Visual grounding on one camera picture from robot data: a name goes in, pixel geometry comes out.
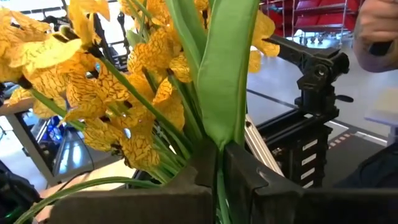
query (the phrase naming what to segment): flower stem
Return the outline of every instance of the flower stem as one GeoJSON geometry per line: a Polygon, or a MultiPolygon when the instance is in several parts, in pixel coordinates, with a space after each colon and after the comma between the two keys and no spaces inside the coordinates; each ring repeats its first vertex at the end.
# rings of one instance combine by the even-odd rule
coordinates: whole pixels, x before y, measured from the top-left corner
{"type": "Polygon", "coordinates": [[[169,148],[167,148],[167,146],[165,146],[165,144],[160,139],[160,137],[155,135],[154,139],[155,139],[155,144],[159,147],[160,151],[163,152],[164,154],[166,154],[167,157],[175,159],[176,162],[178,162],[179,164],[181,164],[183,166],[185,166],[187,164],[187,162],[181,156],[174,154],[169,148]]]}
{"type": "Polygon", "coordinates": [[[144,4],[141,4],[141,2],[139,2],[138,0],[132,0],[134,2],[134,4],[139,8],[139,10],[141,10],[145,16],[147,16],[149,19],[152,18],[152,14],[146,9],[146,7],[144,6],[144,4]]]}
{"type": "Polygon", "coordinates": [[[184,136],[183,133],[181,133],[170,121],[168,121],[167,118],[165,118],[157,109],[155,109],[141,94],[139,94],[136,88],[129,83],[127,78],[124,77],[114,67],[114,65],[112,65],[112,63],[105,58],[101,58],[101,61],[105,64],[106,68],[111,71],[112,74],[119,80],[119,82],[123,84],[130,91],[130,93],[137,98],[137,100],[139,100],[152,114],[154,114],[157,120],[164,124],[165,128],[168,129],[170,133],[176,136],[176,139],[181,141],[186,148],[192,148],[190,140],[184,136]]]}
{"type": "Polygon", "coordinates": [[[173,175],[177,175],[178,174],[178,168],[173,167],[171,164],[169,164],[167,162],[161,163],[161,166],[164,167],[165,169],[167,169],[173,175]]]}
{"type": "MultiPolygon", "coordinates": [[[[129,5],[129,8],[130,8],[130,10],[131,10],[131,12],[132,12],[132,15],[138,20],[138,22],[139,22],[140,24],[145,23],[145,21],[142,21],[142,18],[139,16],[139,14],[138,14],[136,8],[134,8],[134,6],[133,6],[132,3],[130,2],[130,0],[127,1],[127,4],[129,5]]],[[[148,30],[144,28],[144,29],[142,30],[142,35],[144,36],[144,39],[145,39],[145,41],[147,42],[147,41],[149,40],[149,33],[148,33],[148,30]]]]}
{"type": "Polygon", "coordinates": [[[182,99],[182,103],[183,103],[184,109],[185,109],[185,114],[187,116],[188,126],[194,132],[196,140],[199,141],[199,140],[203,139],[203,135],[202,135],[202,133],[200,131],[199,124],[197,123],[197,121],[195,119],[195,116],[193,115],[193,110],[195,110],[195,109],[192,108],[192,104],[187,99],[187,94],[184,94],[184,91],[182,89],[183,86],[181,85],[181,83],[173,75],[169,76],[169,80],[171,81],[171,83],[174,86],[177,87],[177,90],[180,93],[180,96],[181,96],[181,99],[182,99]]]}
{"type": "Polygon", "coordinates": [[[221,219],[223,221],[223,224],[231,224],[231,220],[229,219],[228,206],[226,204],[224,174],[221,167],[219,167],[217,172],[217,196],[218,203],[220,204],[221,219]]]}
{"type": "Polygon", "coordinates": [[[80,184],[73,185],[67,189],[63,189],[59,192],[56,192],[55,194],[41,200],[39,203],[33,205],[28,211],[23,213],[18,220],[15,222],[15,224],[22,224],[26,222],[28,219],[32,218],[37,212],[41,211],[45,206],[48,204],[54,202],[55,200],[58,200],[64,196],[73,194],[79,190],[83,190],[88,187],[92,186],[97,186],[101,184],[112,184],[112,183],[122,183],[122,184],[131,184],[137,187],[142,187],[142,188],[156,188],[160,187],[160,185],[154,184],[149,181],[143,181],[143,180],[134,180],[128,177],[105,177],[105,178],[100,178],[100,179],[95,179],[95,180],[89,180],[80,184]]]}
{"type": "MultiPolygon", "coordinates": [[[[39,100],[42,104],[44,104],[46,107],[48,107],[50,110],[52,110],[54,113],[60,115],[61,117],[65,117],[67,115],[67,112],[63,110],[61,107],[56,105],[54,101],[48,99],[46,96],[41,94],[41,92],[31,88],[30,93],[37,99],[39,100]]],[[[76,128],[79,131],[83,131],[85,128],[85,125],[79,121],[70,121],[68,122],[71,124],[74,128],[76,128]]]]}

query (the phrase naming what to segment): flower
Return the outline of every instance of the flower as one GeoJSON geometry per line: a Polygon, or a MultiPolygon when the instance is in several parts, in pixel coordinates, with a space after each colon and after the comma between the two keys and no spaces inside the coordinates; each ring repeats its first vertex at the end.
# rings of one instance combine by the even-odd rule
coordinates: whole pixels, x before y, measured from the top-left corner
{"type": "Polygon", "coordinates": [[[251,50],[249,56],[249,72],[259,72],[261,68],[261,53],[259,50],[251,50]]]}
{"type": "MultiPolygon", "coordinates": [[[[268,57],[276,57],[279,54],[279,45],[268,43],[268,39],[275,31],[275,24],[262,11],[257,12],[256,23],[252,38],[252,45],[268,57]]],[[[258,72],[261,67],[261,54],[258,50],[250,52],[249,72],[258,72]]]]}
{"type": "Polygon", "coordinates": [[[175,77],[183,83],[190,83],[192,81],[187,59],[183,53],[175,57],[170,62],[170,69],[173,71],[175,77]]]}
{"type": "MultiPolygon", "coordinates": [[[[14,105],[18,103],[19,101],[25,99],[25,98],[30,98],[32,95],[30,94],[29,90],[25,90],[21,87],[18,89],[14,90],[12,92],[12,95],[9,99],[8,106],[14,105]]],[[[62,109],[66,108],[65,100],[61,96],[56,96],[52,98],[52,100],[55,102],[55,104],[62,109]]],[[[39,117],[39,118],[51,118],[57,114],[55,114],[53,111],[48,109],[44,104],[42,104],[39,100],[34,100],[33,102],[33,113],[39,117]]]]}
{"type": "Polygon", "coordinates": [[[138,43],[130,54],[127,69],[131,74],[140,74],[142,69],[156,72],[166,69],[173,58],[173,48],[170,46],[168,32],[164,28],[157,29],[148,43],[138,43]]]}
{"type": "MultiPolygon", "coordinates": [[[[130,1],[130,0],[118,0],[118,2],[120,4],[120,11],[123,12],[125,15],[134,16],[134,14],[131,12],[130,6],[127,3],[127,1],[130,1]]],[[[131,5],[135,8],[135,10],[138,10],[138,7],[135,4],[131,3],[131,5]]]]}
{"type": "MultiPolygon", "coordinates": [[[[80,8],[83,13],[100,13],[107,21],[110,21],[108,0],[70,0],[69,7],[80,8]]],[[[69,19],[74,19],[74,10],[69,12],[69,19]]]]}
{"type": "Polygon", "coordinates": [[[86,128],[83,131],[85,144],[100,151],[111,151],[125,138],[123,132],[100,119],[87,119],[86,128]]]}

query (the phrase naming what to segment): green leaf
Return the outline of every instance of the green leaf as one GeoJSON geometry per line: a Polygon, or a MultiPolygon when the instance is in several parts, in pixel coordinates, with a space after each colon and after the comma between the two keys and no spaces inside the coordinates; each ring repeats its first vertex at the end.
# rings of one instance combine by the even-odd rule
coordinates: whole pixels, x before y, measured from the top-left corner
{"type": "Polygon", "coordinates": [[[134,180],[128,177],[105,177],[105,178],[99,178],[95,180],[89,180],[80,184],[73,185],[67,189],[63,189],[43,200],[41,200],[39,203],[33,205],[28,211],[23,213],[18,220],[15,222],[15,224],[23,224],[25,223],[28,219],[32,218],[37,212],[41,211],[45,206],[51,204],[52,202],[70,195],[72,193],[75,193],[79,190],[83,190],[88,187],[93,187],[101,184],[112,184],[112,183],[122,183],[122,184],[131,184],[134,186],[138,187],[143,187],[143,188],[156,188],[160,187],[157,184],[153,184],[150,181],[143,181],[143,180],[134,180]]]}
{"type": "Polygon", "coordinates": [[[242,91],[246,78],[242,76],[247,75],[258,4],[216,0],[213,5],[197,91],[206,133],[221,150],[231,140],[243,138],[237,136],[246,106],[242,91]]]}
{"type": "Polygon", "coordinates": [[[126,31],[126,38],[127,38],[127,41],[129,42],[129,45],[131,47],[134,47],[138,43],[143,43],[144,42],[142,37],[140,35],[136,34],[135,32],[133,32],[132,30],[127,30],[126,31]]]}
{"type": "Polygon", "coordinates": [[[178,36],[190,67],[192,80],[196,84],[198,69],[205,48],[205,42],[203,41],[206,41],[205,31],[201,27],[198,13],[192,0],[166,0],[166,5],[172,16],[174,26],[178,30],[178,36]]]}
{"type": "Polygon", "coordinates": [[[177,1],[180,3],[181,9],[183,9],[181,10],[181,15],[198,47],[200,58],[202,58],[205,53],[207,36],[203,24],[199,19],[201,14],[198,13],[193,0],[177,1]]]}

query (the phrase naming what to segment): black clamp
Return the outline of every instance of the black clamp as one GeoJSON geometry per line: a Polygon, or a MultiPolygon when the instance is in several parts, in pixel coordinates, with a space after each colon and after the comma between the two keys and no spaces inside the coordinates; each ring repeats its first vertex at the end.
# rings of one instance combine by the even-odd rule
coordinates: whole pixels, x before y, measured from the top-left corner
{"type": "Polygon", "coordinates": [[[277,35],[272,35],[266,42],[280,46],[278,57],[298,66],[303,73],[297,81],[298,88],[302,91],[301,97],[295,104],[302,111],[312,115],[335,113],[335,100],[352,101],[346,96],[336,96],[331,85],[340,75],[348,73],[348,56],[334,48],[311,49],[287,40],[277,35]]]}

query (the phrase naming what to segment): yellow orchid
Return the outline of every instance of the yellow orchid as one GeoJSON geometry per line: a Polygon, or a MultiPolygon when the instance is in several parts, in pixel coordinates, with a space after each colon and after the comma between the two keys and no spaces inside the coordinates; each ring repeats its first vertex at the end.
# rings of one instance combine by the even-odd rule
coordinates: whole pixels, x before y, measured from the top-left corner
{"type": "Polygon", "coordinates": [[[105,152],[111,151],[114,145],[120,146],[121,140],[125,138],[120,129],[104,123],[98,118],[87,119],[85,123],[87,124],[83,131],[85,144],[93,149],[105,152]]]}
{"type": "Polygon", "coordinates": [[[190,83],[192,81],[187,59],[183,53],[175,57],[170,62],[170,69],[173,71],[175,77],[183,83],[190,83]]]}
{"type": "Polygon", "coordinates": [[[11,68],[24,66],[26,75],[35,69],[48,68],[71,58],[80,48],[81,40],[76,39],[67,43],[60,42],[53,35],[38,42],[24,42],[6,52],[11,68]]]}
{"type": "MultiPolygon", "coordinates": [[[[25,89],[19,87],[18,89],[14,90],[12,92],[12,95],[9,99],[9,103],[7,104],[7,106],[12,106],[12,105],[18,103],[19,101],[21,101],[25,98],[30,98],[30,97],[32,97],[32,95],[30,94],[29,90],[25,90],[25,89]]],[[[65,108],[66,108],[65,100],[61,96],[56,96],[52,99],[57,106],[59,106],[65,110],[65,108]]],[[[33,113],[37,117],[43,118],[43,119],[51,118],[51,117],[57,115],[53,111],[48,109],[39,100],[34,100],[32,109],[33,109],[33,113]]]]}
{"type": "Polygon", "coordinates": [[[259,50],[251,50],[249,56],[249,72],[260,72],[261,69],[261,53],[259,50]]]}
{"type": "Polygon", "coordinates": [[[199,11],[204,11],[209,8],[209,0],[194,0],[195,7],[199,11]]]}
{"type": "Polygon", "coordinates": [[[170,46],[169,33],[164,28],[157,29],[148,43],[134,46],[127,62],[131,74],[140,74],[142,69],[155,72],[160,68],[168,68],[173,58],[173,48],[170,46]]]}
{"type": "Polygon", "coordinates": [[[263,39],[268,39],[275,31],[275,24],[262,11],[257,12],[256,23],[254,26],[252,45],[258,50],[250,52],[249,72],[258,72],[261,68],[261,53],[268,57],[276,57],[279,54],[279,45],[268,43],[263,39]]]}
{"type": "Polygon", "coordinates": [[[101,61],[97,62],[98,78],[95,83],[98,87],[98,95],[104,103],[111,101],[124,101],[130,97],[127,88],[119,83],[118,79],[106,68],[101,61]]]}
{"type": "MultiPolygon", "coordinates": [[[[127,16],[134,16],[134,14],[131,12],[130,6],[127,3],[127,1],[130,1],[130,0],[118,0],[118,2],[120,4],[120,11],[123,12],[127,16]]],[[[135,10],[138,11],[138,7],[134,3],[131,2],[131,5],[135,8],[135,10]]]]}
{"type": "MultiPolygon", "coordinates": [[[[110,21],[108,0],[70,0],[70,6],[79,7],[84,13],[100,13],[107,21],[110,21]]],[[[69,19],[74,19],[74,12],[69,12],[69,19]]]]}
{"type": "Polygon", "coordinates": [[[169,24],[171,16],[164,0],[148,0],[147,10],[152,14],[153,18],[162,24],[169,24]]]}
{"type": "Polygon", "coordinates": [[[85,77],[85,72],[68,74],[67,99],[72,107],[64,121],[99,118],[105,115],[106,105],[98,96],[94,80],[85,77]]]}

